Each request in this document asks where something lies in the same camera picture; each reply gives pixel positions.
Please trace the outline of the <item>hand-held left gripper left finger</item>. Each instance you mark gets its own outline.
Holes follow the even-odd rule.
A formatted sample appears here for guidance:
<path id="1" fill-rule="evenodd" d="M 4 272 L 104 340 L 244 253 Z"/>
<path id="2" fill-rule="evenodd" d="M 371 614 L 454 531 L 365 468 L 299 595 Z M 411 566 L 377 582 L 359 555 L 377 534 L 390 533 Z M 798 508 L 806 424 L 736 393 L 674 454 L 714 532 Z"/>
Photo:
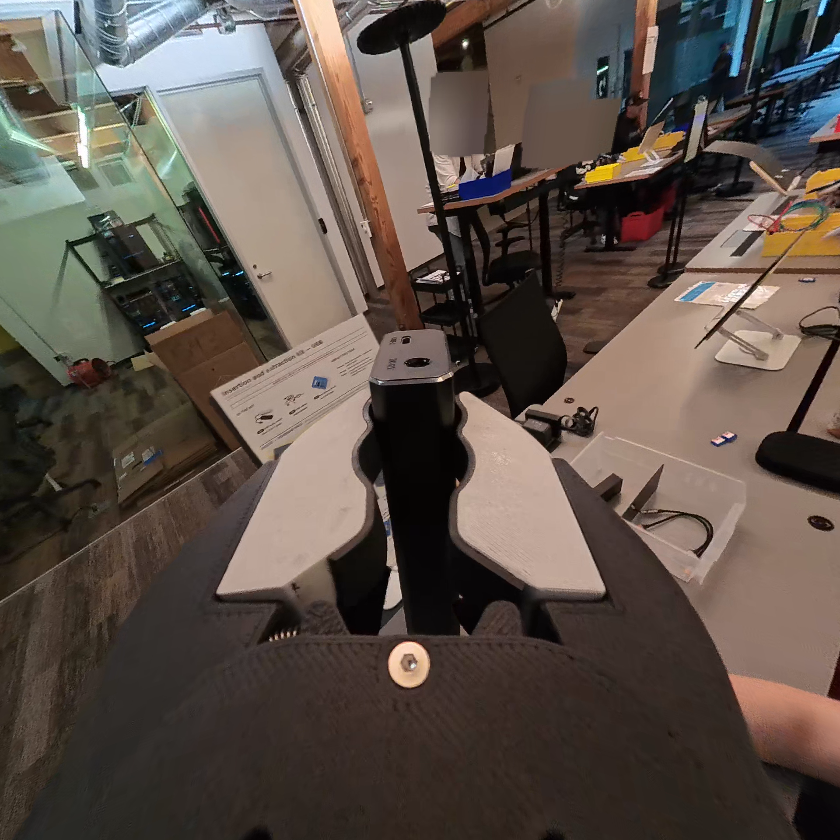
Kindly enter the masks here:
<path id="1" fill-rule="evenodd" d="M 217 587 L 224 602 L 349 611 L 384 580 L 382 457 L 360 392 L 283 451 Z"/>

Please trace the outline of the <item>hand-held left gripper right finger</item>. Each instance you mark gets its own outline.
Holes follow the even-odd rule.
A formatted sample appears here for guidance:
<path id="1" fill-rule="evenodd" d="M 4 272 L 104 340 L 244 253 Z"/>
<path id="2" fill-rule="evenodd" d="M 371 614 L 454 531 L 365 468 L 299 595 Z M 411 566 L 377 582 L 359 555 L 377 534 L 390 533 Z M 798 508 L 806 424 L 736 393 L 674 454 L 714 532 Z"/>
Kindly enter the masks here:
<path id="1" fill-rule="evenodd" d="M 458 396 L 466 469 L 451 497 L 451 539 L 536 599 L 602 599 L 606 586 L 549 452 L 470 393 Z"/>

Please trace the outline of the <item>black usb hub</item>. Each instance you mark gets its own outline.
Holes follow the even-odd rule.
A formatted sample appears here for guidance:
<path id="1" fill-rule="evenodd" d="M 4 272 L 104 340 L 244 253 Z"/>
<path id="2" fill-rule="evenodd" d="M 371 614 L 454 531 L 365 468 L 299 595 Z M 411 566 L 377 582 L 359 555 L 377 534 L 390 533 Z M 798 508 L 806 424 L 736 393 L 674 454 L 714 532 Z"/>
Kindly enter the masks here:
<path id="1" fill-rule="evenodd" d="M 457 636 L 448 536 L 455 386 L 445 335 L 384 336 L 369 383 L 407 631 Z"/>

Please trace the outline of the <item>clear plastic bin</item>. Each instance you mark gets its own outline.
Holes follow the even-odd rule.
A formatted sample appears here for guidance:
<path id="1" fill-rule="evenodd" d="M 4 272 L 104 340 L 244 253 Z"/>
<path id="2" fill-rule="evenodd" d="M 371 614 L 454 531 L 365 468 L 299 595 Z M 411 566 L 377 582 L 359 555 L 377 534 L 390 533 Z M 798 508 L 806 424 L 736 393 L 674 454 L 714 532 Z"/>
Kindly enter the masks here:
<path id="1" fill-rule="evenodd" d="M 644 513 L 625 521 L 676 579 L 702 585 L 720 559 L 746 508 L 743 481 L 621 437 L 598 434 L 571 460 L 591 487 L 615 473 L 621 494 L 607 502 L 623 519 L 637 493 L 660 465 L 658 488 Z"/>

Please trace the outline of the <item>person's right forearm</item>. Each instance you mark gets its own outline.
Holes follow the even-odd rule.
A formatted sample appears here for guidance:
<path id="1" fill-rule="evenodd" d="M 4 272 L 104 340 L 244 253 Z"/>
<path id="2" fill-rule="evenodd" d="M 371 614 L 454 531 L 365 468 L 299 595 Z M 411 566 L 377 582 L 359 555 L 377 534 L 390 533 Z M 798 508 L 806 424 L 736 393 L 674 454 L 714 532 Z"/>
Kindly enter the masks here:
<path id="1" fill-rule="evenodd" d="M 741 675 L 731 687 L 761 760 L 839 786 L 839 702 Z"/>

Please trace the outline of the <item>black power adapter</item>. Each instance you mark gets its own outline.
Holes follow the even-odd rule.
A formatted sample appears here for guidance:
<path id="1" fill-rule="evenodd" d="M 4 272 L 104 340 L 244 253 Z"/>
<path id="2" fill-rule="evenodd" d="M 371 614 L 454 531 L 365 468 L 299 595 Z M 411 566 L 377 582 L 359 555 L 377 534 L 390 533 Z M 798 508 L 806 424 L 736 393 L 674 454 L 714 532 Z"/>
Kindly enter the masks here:
<path id="1" fill-rule="evenodd" d="M 599 407 L 579 406 L 571 415 L 557 415 L 541 406 L 529 406 L 523 415 L 522 428 L 552 452 L 561 445 L 564 435 L 589 438 L 594 434 Z"/>

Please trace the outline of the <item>dark bin divider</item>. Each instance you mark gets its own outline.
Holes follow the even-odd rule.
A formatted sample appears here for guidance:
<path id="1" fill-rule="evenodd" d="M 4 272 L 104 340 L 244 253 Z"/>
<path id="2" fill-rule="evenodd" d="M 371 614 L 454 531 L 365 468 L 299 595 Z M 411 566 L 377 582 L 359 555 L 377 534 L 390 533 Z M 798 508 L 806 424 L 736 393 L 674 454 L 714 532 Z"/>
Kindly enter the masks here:
<path id="1" fill-rule="evenodd" d="M 647 483 L 644 484 L 642 489 L 637 493 L 623 514 L 623 519 L 625 521 L 633 522 L 644 513 L 646 505 L 650 502 L 658 488 L 664 468 L 665 465 L 660 465 L 651 478 L 648 479 Z"/>

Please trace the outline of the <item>printed instruction sheet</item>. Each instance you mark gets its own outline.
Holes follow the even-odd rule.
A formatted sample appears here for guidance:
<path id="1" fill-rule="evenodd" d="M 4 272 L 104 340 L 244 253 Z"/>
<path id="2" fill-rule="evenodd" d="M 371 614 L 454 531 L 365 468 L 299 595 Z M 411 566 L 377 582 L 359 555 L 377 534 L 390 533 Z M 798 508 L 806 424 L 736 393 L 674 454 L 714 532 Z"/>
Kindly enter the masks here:
<path id="1" fill-rule="evenodd" d="M 360 314 L 220 385 L 211 399 L 255 461 L 265 464 L 276 450 L 366 390 L 379 349 Z"/>

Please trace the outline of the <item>black office chair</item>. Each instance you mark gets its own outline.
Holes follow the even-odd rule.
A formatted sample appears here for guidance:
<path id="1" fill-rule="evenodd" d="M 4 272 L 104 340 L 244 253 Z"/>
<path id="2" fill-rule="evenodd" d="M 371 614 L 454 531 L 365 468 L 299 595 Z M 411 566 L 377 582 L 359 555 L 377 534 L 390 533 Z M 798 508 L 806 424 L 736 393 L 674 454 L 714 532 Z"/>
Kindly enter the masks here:
<path id="1" fill-rule="evenodd" d="M 532 249 L 511 249 L 516 243 L 524 241 L 525 237 L 520 234 L 523 229 L 528 232 L 528 243 L 532 244 L 530 223 L 504 220 L 497 231 L 498 239 L 495 243 L 500 251 L 499 255 L 493 259 L 490 258 L 489 240 L 486 242 L 487 248 L 482 245 L 485 258 L 481 275 L 483 286 L 501 284 L 512 289 L 527 279 L 531 273 L 541 270 L 540 254 Z"/>
<path id="2" fill-rule="evenodd" d="M 564 384 L 568 352 L 537 278 L 495 302 L 477 325 L 511 418 L 545 404 Z"/>

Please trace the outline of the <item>brown cardboard boxes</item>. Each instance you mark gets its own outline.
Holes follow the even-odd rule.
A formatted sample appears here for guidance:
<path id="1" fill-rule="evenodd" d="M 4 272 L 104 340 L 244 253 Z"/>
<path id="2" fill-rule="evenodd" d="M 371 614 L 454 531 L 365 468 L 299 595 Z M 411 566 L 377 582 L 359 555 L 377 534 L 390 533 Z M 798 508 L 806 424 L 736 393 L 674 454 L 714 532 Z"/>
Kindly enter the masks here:
<path id="1" fill-rule="evenodd" d="M 263 360 L 229 311 L 210 310 L 159 329 L 145 338 L 150 351 L 176 380 L 228 449 L 242 446 L 211 392 L 258 366 Z"/>

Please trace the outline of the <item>black wrist rest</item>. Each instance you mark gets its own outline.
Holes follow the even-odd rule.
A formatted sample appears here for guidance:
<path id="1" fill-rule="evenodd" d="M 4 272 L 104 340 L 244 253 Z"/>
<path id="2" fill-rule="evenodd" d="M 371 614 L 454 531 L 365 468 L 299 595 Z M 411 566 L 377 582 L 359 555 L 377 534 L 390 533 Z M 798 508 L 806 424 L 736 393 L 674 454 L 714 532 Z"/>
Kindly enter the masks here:
<path id="1" fill-rule="evenodd" d="M 798 484 L 839 493 L 839 443 L 821 437 L 783 431 L 765 437 L 755 452 L 766 471 Z"/>

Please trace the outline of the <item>thin dark board stand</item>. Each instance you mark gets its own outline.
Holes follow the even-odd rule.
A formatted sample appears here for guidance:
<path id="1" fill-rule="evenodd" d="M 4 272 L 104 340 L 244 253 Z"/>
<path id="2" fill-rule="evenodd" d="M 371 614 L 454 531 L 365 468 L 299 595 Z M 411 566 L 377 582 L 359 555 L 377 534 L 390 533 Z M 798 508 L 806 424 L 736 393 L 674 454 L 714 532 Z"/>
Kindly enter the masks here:
<path id="1" fill-rule="evenodd" d="M 826 207 L 818 202 L 795 203 L 793 212 L 781 214 L 774 219 L 775 228 L 764 229 L 765 234 L 778 229 L 782 219 L 793 214 L 827 213 Z M 765 265 L 752 279 L 750 289 L 740 300 L 746 302 L 757 287 L 768 286 L 770 281 L 788 266 L 794 259 L 816 259 L 817 257 L 789 258 L 786 255 L 775 258 L 763 258 Z M 723 345 L 717 352 L 716 361 L 752 367 L 758 370 L 780 371 L 788 362 L 801 343 L 800 338 L 784 332 L 770 322 L 762 320 L 756 314 L 757 309 L 748 310 L 739 304 L 730 308 L 719 308 L 718 313 L 709 321 L 706 331 L 695 344 L 697 350 L 704 343 L 720 336 Z"/>

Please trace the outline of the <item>white paper sheet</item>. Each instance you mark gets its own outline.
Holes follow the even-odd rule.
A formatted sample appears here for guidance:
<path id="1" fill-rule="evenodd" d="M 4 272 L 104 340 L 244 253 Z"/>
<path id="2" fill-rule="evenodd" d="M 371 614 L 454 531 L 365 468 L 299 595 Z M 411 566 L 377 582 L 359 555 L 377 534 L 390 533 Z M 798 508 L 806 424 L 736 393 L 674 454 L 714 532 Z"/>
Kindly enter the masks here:
<path id="1" fill-rule="evenodd" d="M 749 283 L 732 283 L 726 281 L 697 282 L 675 298 L 676 302 L 696 303 L 701 306 L 714 308 L 730 308 L 740 305 L 741 308 L 754 310 L 769 301 L 780 289 L 777 286 L 761 285 L 749 295 L 746 302 L 740 300 L 750 289 Z"/>

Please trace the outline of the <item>plain white door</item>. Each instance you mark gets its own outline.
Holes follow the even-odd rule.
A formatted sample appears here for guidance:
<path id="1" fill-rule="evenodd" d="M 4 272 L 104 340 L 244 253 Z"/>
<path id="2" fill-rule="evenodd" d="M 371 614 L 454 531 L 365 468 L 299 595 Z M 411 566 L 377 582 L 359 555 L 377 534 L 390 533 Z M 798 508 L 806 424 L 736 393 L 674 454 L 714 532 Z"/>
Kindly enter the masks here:
<path id="1" fill-rule="evenodd" d="M 351 316 L 340 266 L 259 73 L 161 91 L 198 187 L 289 348 Z"/>

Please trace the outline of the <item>black metal shelf rack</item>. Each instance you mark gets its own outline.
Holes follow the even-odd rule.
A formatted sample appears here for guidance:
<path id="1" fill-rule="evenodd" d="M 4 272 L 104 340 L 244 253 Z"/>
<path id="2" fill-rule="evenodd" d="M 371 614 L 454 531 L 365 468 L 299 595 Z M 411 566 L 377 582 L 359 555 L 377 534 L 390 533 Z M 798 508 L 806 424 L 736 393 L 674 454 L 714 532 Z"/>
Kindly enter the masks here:
<path id="1" fill-rule="evenodd" d="M 157 216 L 125 223 L 107 211 L 87 220 L 91 233 L 65 242 L 58 287 L 75 260 L 142 339 L 205 309 L 192 271 Z"/>

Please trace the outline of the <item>red storage bin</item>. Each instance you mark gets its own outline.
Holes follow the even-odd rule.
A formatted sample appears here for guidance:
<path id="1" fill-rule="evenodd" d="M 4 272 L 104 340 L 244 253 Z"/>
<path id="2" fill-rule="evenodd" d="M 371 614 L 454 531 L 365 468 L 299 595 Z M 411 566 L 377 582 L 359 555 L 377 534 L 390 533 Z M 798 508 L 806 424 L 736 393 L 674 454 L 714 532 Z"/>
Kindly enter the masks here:
<path id="1" fill-rule="evenodd" d="M 631 245 L 648 241 L 654 237 L 663 226 L 665 207 L 659 205 L 649 213 L 635 211 L 622 217 L 619 243 Z"/>

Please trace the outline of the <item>blue storage bin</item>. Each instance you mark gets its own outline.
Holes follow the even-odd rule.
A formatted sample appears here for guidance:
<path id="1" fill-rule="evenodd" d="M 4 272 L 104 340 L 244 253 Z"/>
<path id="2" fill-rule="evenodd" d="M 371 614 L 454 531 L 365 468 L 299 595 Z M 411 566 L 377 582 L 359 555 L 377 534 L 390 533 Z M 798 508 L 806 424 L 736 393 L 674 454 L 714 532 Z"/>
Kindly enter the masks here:
<path id="1" fill-rule="evenodd" d="M 511 175 L 511 169 L 508 168 L 489 177 L 482 176 L 472 180 L 463 179 L 458 184 L 458 198 L 462 202 L 469 202 L 498 196 L 511 188 Z"/>

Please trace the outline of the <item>wooden standing desk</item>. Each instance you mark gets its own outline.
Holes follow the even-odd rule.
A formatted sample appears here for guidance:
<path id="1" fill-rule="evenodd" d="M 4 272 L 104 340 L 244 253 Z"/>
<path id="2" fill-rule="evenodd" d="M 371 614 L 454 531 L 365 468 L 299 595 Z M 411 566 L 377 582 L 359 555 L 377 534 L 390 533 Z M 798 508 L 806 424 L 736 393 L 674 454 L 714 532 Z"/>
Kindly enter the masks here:
<path id="1" fill-rule="evenodd" d="M 480 207 L 496 209 L 513 209 L 531 200 L 537 200 L 539 205 L 539 246 L 540 246 L 540 279 L 542 293 L 546 298 L 554 297 L 553 268 L 550 242 L 550 208 L 549 195 L 559 189 L 558 169 L 533 171 L 521 178 L 513 180 L 509 187 L 495 194 L 466 198 L 464 190 L 478 181 L 468 182 L 458 187 L 458 199 L 447 201 L 443 205 L 446 217 L 457 217 L 460 224 L 472 226 L 469 218 L 470 211 L 478 211 Z"/>

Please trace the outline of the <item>black floor lamp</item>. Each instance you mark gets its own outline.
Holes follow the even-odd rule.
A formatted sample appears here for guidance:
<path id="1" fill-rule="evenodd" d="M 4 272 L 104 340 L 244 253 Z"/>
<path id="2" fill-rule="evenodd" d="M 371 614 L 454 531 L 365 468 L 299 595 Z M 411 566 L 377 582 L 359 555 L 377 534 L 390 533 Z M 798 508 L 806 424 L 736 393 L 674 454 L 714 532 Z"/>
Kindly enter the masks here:
<path id="1" fill-rule="evenodd" d="M 491 364 L 476 361 L 477 340 L 468 323 L 469 303 L 465 295 L 465 282 L 455 262 L 455 253 L 446 222 L 445 205 L 439 188 L 427 130 L 424 104 L 411 53 L 411 44 L 430 35 L 444 21 L 445 16 L 446 8 L 442 2 L 408 3 L 369 24 L 358 37 L 357 45 L 360 52 L 365 55 L 378 56 L 397 50 L 402 57 L 429 192 L 458 309 L 461 336 L 467 345 L 467 365 L 461 365 L 455 371 L 455 390 L 457 393 L 468 392 L 476 397 L 486 397 L 494 393 L 500 383 Z"/>

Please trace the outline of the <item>wooden post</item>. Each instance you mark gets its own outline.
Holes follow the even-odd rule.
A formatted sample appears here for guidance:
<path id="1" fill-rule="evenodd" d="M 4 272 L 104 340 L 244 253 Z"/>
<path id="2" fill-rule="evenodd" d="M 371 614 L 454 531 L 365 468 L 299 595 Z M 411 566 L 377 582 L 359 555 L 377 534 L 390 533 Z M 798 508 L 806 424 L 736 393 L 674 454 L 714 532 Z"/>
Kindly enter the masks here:
<path id="1" fill-rule="evenodd" d="M 296 1 L 294 5 L 369 223 L 397 328 L 423 329 L 334 3 Z"/>

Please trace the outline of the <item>silver air duct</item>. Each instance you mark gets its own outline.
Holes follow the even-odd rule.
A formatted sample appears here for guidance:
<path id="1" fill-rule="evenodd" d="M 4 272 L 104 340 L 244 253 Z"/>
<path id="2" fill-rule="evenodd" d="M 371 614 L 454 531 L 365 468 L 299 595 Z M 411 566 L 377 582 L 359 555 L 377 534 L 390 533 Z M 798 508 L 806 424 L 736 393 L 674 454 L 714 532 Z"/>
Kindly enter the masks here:
<path id="1" fill-rule="evenodd" d="M 124 68 L 175 37 L 219 5 L 210 1 L 79 2 L 81 34 L 98 64 Z"/>

